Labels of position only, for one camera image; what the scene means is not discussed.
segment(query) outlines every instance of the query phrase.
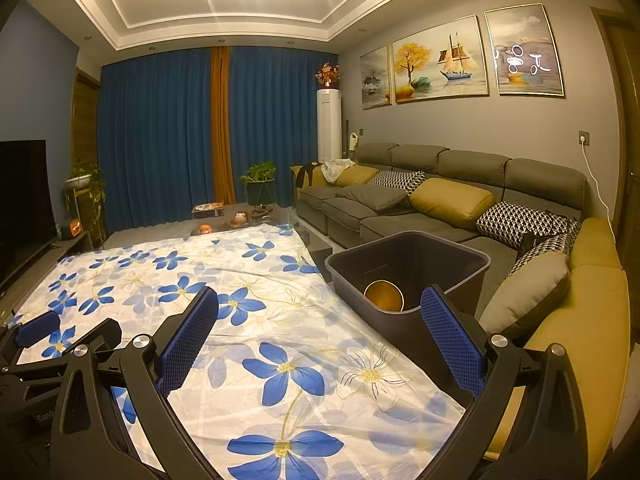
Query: gray storage bin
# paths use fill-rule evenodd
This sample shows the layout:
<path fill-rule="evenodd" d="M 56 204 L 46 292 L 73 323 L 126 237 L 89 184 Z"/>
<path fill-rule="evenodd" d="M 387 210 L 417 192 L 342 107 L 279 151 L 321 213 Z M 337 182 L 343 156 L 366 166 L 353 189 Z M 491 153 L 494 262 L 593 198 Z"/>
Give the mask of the gray storage bin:
<path fill-rule="evenodd" d="M 420 231 L 406 231 L 333 254 L 326 268 L 336 293 L 364 320 L 418 365 L 437 386 L 461 400 L 461 390 L 420 314 L 422 291 L 437 284 L 451 303 L 475 314 L 491 258 L 481 251 Z M 394 283 L 404 310 L 380 310 L 364 296 L 375 280 Z"/>

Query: houndstooth pillow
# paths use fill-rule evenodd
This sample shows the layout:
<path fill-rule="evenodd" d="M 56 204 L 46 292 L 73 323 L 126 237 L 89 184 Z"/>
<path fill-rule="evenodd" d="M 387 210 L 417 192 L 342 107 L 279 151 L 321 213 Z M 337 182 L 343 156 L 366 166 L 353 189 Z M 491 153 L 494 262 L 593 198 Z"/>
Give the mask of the houndstooth pillow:
<path fill-rule="evenodd" d="M 540 254 L 550 253 L 552 251 L 559 251 L 564 254 L 569 254 L 569 249 L 571 247 L 570 242 L 571 234 L 561 234 L 552 238 L 548 238 L 544 242 L 539 243 L 516 262 L 516 264 L 513 266 L 513 269 L 511 269 L 507 274 L 507 278 L 517 270 L 520 270 L 522 267 L 524 267 L 527 262 L 531 261 L 536 256 L 540 256 Z"/>
<path fill-rule="evenodd" d="M 534 233 L 537 236 L 567 233 L 568 252 L 578 235 L 580 223 L 549 211 L 498 202 L 478 219 L 476 227 L 481 235 L 498 240 L 512 249 L 520 247 L 524 233 Z"/>
<path fill-rule="evenodd" d="M 427 176 L 423 171 L 380 171 L 374 178 L 369 180 L 369 184 L 403 189 L 407 193 L 405 201 L 408 203 L 408 196 L 411 195 L 426 178 Z"/>

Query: blue gripper pad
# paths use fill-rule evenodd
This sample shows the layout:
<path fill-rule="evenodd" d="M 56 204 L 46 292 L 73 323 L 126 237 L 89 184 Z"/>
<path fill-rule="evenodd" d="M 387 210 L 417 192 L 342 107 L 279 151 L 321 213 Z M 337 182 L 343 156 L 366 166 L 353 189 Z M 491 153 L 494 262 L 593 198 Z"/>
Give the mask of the blue gripper pad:
<path fill-rule="evenodd" d="M 49 310 L 22 325 L 18 329 L 14 341 L 20 348 L 29 348 L 46 338 L 46 336 L 53 334 L 59 328 L 60 316 L 53 310 Z"/>
<path fill-rule="evenodd" d="M 218 295 L 208 286 L 203 289 L 202 294 L 194 298 L 196 304 L 160 356 L 162 375 L 156 387 L 165 398 L 184 383 L 218 318 Z"/>
<path fill-rule="evenodd" d="M 477 399 L 484 388 L 484 358 L 431 286 L 422 292 L 420 313 L 458 386 Z"/>

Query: wall outlet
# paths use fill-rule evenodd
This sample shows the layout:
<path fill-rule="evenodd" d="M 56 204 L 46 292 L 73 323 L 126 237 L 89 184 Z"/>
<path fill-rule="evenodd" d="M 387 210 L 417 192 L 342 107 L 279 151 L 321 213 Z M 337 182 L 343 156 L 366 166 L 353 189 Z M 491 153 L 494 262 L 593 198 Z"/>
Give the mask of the wall outlet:
<path fill-rule="evenodd" d="M 581 144 L 582 141 L 580 140 L 580 137 L 584 137 L 584 145 L 588 146 L 589 145 L 589 133 L 588 132 L 578 132 L 578 142 Z"/>

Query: blue curtain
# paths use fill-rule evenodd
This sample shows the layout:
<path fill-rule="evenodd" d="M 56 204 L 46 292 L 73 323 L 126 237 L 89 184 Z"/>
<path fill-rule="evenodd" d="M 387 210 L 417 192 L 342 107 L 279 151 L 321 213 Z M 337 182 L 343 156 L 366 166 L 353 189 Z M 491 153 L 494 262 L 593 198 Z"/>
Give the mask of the blue curtain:
<path fill-rule="evenodd" d="M 98 163 L 107 231 L 185 220 L 214 200 L 206 48 L 104 67 Z"/>
<path fill-rule="evenodd" d="M 236 46 L 231 50 L 229 129 L 236 200 L 243 202 L 238 180 L 247 168 L 272 160 L 281 206 L 292 201 L 290 167 L 318 158 L 315 74 L 335 54 Z"/>

